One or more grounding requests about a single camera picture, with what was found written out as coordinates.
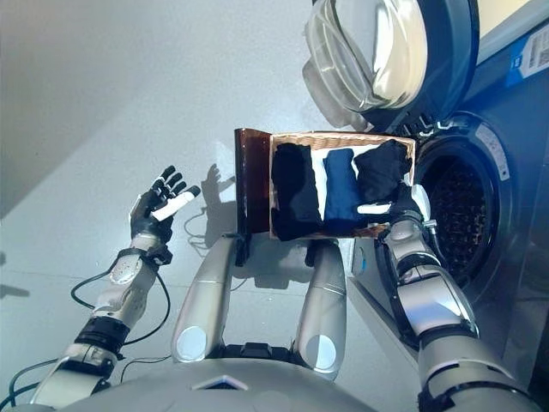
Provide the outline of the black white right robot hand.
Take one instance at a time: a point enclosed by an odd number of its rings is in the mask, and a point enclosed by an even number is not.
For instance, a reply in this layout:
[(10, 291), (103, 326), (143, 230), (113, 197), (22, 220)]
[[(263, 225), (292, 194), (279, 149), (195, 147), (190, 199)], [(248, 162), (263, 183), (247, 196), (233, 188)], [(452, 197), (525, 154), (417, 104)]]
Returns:
[(357, 207), (357, 212), (367, 216), (371, 222), (391, 221), (405, 214), (417, 215), (420, 221), (429, 221), (431, 204), (423, 185), (400, 184), (395, 192), (395, 200), (362, 204)]

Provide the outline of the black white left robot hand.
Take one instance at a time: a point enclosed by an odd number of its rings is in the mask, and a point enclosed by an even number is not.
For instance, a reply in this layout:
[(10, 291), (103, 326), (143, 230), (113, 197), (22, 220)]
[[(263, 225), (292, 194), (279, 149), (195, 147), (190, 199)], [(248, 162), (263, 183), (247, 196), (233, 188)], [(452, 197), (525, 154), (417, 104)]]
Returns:
[(188, 186), (183, 174), (170, 165), (136, 199), (130, 211), (130, 237), (152, 235), (167, 244), (175, 214), (200, 194), (197, 185)]

